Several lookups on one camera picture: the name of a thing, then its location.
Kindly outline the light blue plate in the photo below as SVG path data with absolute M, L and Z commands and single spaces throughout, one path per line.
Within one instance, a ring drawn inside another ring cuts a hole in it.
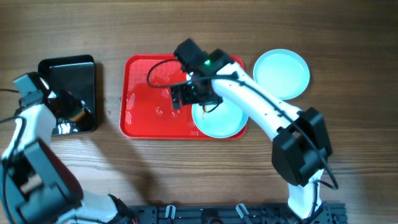
M 262 54 L 252 73 L 256 83 L 281 100 L 298 97 L 310 83 L 306 61 L 287 49 L 274 49 Z
M 217 139 L 235 136 L 244 129 L 249 119 L 240 107 L 226 98 L 218 106 L 194 104 L 192 118 L 203 134 Z

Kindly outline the orange green sponge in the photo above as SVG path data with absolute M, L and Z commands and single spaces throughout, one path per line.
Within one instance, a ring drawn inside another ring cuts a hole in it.
M 77 108 L 77 109 L 68 117 L 68 119 L 69 119 L 71 122 L 77 122 L 77 121 L 81 120 L 85 115 L 86 115 L 86 112 L 84 111 L 84 109 Z

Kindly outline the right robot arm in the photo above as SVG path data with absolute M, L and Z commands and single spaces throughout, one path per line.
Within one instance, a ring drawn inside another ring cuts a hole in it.
M 177 46 L 174 59 L 190 78 L 171 86 L 173 107 L 198 104 L 213 112 L 230 100 L 243 110 L 272 142 L 272 165 L 289 185 L 289 208 L 299 219 L 313 220 L 322 204 L 321 176 L 333 174 L 322 114 L 314 108 L 302 111 L 271 95 L 221 49 L 208 54 L 188 38 Z

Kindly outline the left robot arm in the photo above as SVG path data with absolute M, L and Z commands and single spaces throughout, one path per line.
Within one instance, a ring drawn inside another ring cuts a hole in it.
M 11 223 L 136 223 L 134 212 L 115 196 L 84 191 L 50 149 L 59 119 L 85 115 L 67 91 L 29 91 L 12 120 L 16 129 L 1 157 L 1 202 Z

